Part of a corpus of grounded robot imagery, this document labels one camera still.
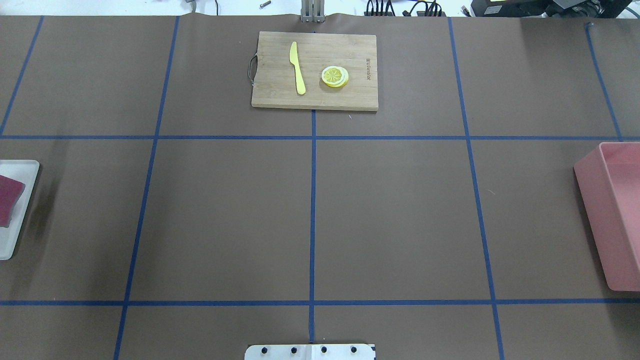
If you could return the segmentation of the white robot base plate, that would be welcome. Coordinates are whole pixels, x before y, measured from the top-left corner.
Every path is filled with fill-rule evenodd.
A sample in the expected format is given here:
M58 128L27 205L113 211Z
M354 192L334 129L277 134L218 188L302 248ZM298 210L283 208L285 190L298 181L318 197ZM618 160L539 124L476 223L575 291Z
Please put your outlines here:
M375 346L366 343L255 344L245 360L375 360Z

